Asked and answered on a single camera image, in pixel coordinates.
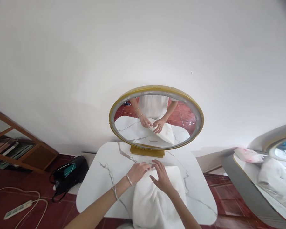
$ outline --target wooden cabinet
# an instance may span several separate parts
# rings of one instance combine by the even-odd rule
[[[20,145],[24,146],[24,149],[26,145],[29,146],[29,150],[19,157],[11,156],[13,152],[9,152],[7,155],[0,153],[1,163],[7,162],[38,173],[46,173],[45,169],[58,155],[57,151],[34,137],[2,113],[0,113],[0,139],[12,139],[14,142],[17,142],[18,148]]]

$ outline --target reflected towel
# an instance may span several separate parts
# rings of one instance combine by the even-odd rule
[[[186,205],[184,184],[177,166],[166,166],[173,187]],[[184,228],[182,221],[169,197],[149,177],[158,180],[156,170],[148,171],[136,184],[133,195],[134,228]]]
[[[154,124],[154,122],[156,120],[149,118],[148,119],[152,124]],[[157,127],[150,127],[149,129],[151,131],[154,131]],[[175,144],[175,138],[174,138],[174,133],[173,133],[173,129],[171,124],[165,123],[163,126],[163,129],[160,133],[156,134],[159,138],[161,138],[162,140],[174,145]]]
[[[273,158],[265,159],[258,185],[286,207],[286,167]]]

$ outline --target bracelet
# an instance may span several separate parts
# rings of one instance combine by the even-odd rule
[[[132,182],[131,182],[131,180],[130,180],[130,178],[129,178],[129,176],[127,174],[126,174],[126,177],[127,177],[128,181],[129,181],[130,185],[133,187],[133,184],[132,184]]]
[[[116,198],[117,201],[118,201],[119,199],[118,199],[118,195],[117,195],[117,187],[114,186],[114,189],[113,189],[113,187],[112,187],[112,190],[113,190],[113,192],[114,192],[115,198]]]

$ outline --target black handbag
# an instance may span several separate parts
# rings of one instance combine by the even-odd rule
[[[72,161],[60,166],[50,175],[50,182],[55,184],[55,193],[52,197],[52,202],[59,202],[64,198],[68,191],[77,185],[82,183],[87,172],[89,170],[87,160],[83,156],[78,156]],[[59,201],[55,201],[54,198],[64,194]]]

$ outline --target reflected hand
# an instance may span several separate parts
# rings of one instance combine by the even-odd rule
[[[150,165],[146,162],[133,164],[127,175],[131,180],[132,184],[135,185],[139,180],[142,179],[143,175],[150,170]]]
[[[155,164],[152,165],[152,168],[156,168],[158,174],[158,180],[156,180],[153,176],[149,176],[154,184],[164,193],[168,195],[169,192],[173,191],[174,188],[172,186],[171,181],[168,178],[164,165],[158,160],[152,160]]]
[[[164,119],[159,119],[159,120],[155,121],[154,124],[153,124],[153,127],[156,127],[156,126],[158,126],[158,127],[153,132],[155,134],[160,133],[162,131],[162,129],[163,129],[163,126],[164,126],[165,122],[166,121]]]
[[[149,128],[152,126],[152,123],[148,120],[148,118],[143,114],[140,116],[140,121],[143,127]]]

